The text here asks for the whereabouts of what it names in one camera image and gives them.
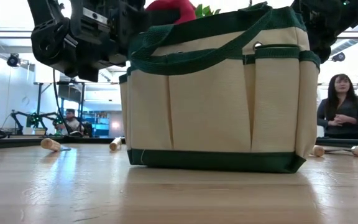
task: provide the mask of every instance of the desk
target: desk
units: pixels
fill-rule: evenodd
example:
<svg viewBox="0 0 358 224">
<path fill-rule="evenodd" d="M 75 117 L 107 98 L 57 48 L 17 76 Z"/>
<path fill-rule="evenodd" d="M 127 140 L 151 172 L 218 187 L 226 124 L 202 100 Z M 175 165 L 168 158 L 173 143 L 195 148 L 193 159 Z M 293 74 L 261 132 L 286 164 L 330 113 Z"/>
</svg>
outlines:
<svg viewBox="0 0 358 224">
<path fill-rule="evenodd" d="M 0 149 L 0 224 L 358 224 L 358 158 L 311 157 L 297 174 L 130 166 L 125 149 Z"/>
</svg>

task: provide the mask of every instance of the green bag handle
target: green bag handle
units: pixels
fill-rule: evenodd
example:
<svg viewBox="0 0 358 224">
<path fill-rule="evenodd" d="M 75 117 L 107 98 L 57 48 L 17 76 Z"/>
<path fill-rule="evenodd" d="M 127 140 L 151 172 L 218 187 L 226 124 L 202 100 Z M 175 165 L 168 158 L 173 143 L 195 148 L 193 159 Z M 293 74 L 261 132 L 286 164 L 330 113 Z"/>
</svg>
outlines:
<svg viewBox="0 0 358 224">
<path fill-rule="evenodd" d="M 145 33 L 142 47 L 130 55 L 131 64 L 143 72 L 156 75 L 184 75 L 212 67 L 238 52 L 264 30 L 271 19 L 273 9 L 263 2 L 236 12 L 247 19 L 248 15 L 256 12 L 260 14 L 261 10 L 264 11 L 264 15 L 235 39 L 204 55 L 180 62 L 164 63 L 160 59 L 161 56 L 152 56 L 154 51 L 166 41 L 175 26 L 151 27 Z"/>
</svg>

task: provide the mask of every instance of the green leaves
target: green leaves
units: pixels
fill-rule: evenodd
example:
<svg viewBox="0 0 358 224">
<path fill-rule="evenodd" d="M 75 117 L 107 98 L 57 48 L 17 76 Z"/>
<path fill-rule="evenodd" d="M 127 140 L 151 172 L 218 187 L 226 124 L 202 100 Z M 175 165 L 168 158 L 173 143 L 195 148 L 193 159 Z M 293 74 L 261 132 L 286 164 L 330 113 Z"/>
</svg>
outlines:
<svg viewBox="0 0 358 224">
<path fill-rule="evenodd" d="M 197 19 L 206 17 L 206 16 L 212 16 L 219 14 L 221 10 L 217 9 L 215 12 L 211 10 L 210 6 L 203 7 L 202 4 L 199 4 L 196 8 L 196 17 Z"/>
</svg>

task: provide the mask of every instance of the black hair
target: black hair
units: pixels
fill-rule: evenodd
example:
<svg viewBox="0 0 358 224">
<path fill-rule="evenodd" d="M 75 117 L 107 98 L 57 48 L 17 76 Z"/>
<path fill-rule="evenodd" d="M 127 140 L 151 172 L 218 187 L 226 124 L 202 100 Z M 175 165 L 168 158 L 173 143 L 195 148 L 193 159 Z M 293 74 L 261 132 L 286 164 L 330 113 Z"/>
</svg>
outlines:
<svg viewBox="0 0 358 224">
<path fill-rule="evenodd" d="M 74 110 L 74 109 L 66 109 L 66 113 L 73 113 L 73 114 L 75 114 L 75 110 Z"/>
<path fill-rule="evenodd" d="M 331 78 L 331 80 L 329 81 L 328 97 L 327 97 L 326 106 L 325 106 L 326 118 L 329 121 L 334 119 L 336 110 L 339 106 L 339 98 L 338 98 L 337 92 L 335 90 L 335 81 L 337 78 L 339 78 L 340 81 L 346 80 L 349 82 L 349 90 L 346 93 L 346 99 L 351 100 L 355 107 L 357 105 L 357 95 L 354 92 L 354 87 L 353 87 L 353 83 L 352 83 L 351 79 L 345 74 L 334 75 Z"/>
</svg>

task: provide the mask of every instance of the person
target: person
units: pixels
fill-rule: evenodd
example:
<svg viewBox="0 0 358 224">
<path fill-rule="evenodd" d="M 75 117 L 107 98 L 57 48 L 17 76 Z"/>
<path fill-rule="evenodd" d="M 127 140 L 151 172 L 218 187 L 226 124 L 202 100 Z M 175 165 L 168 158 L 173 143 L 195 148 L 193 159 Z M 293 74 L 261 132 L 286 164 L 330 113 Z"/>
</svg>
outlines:
<svg viewBox="0 0 358 224">
<path fill-rule="evenodd" d="M 317 110 L 317 125 L 324 127 L 325 137 L 358 139 L 358 96 L 347 75 L 331 78 L 328 97 Z"/>
<path fill-rule="evenodd" d="M 65 121 L 67 126 L 69 127 L 68 133 L 72 133 L 73 131 L 79 131 L 80 133 L 83 133 L 84 127 L 81 126 L 80 128 L 80 122 L 75 117 L 74 109 L 66 109 Z M 64 134 L 67 134 L 67 130 L 65 128 L 62 132 Z"/>
</svg>

